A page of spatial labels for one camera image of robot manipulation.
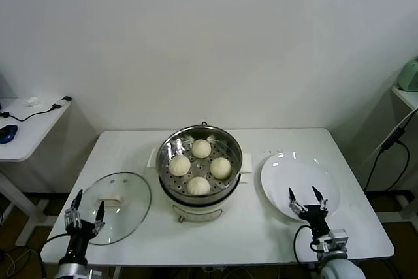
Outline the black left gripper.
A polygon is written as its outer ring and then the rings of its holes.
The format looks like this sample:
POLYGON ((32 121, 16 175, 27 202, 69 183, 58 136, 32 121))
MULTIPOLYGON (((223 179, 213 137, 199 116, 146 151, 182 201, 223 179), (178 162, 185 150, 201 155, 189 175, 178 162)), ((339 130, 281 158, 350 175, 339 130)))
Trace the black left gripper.
POLYGON ((72 200, 71 206, 66 209, 64 215, 65 230, 70 236, 65 259, 85 259, 89 241, 98 235, 105 226, 105 202, 101 201, 97 210, 94 223, 81 220, 79 207, 82 200, 81 189, 72 200))

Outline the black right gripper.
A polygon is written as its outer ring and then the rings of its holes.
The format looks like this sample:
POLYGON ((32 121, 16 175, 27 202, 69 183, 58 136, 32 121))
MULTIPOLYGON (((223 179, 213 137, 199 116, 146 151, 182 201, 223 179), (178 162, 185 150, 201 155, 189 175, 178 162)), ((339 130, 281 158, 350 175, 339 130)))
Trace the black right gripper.
POLYGON ((328 214, 328 199, 325 199, 322 193, 315 186, 312 186, 312 189, 317 201, 319 202, 318 205, 305 206, 300 204, 297 201, 293 190, 288 188, 289 208, 300 219, 309 223, 314 237, 321 237, 327 235, 330 231, 325 220, 328 214))

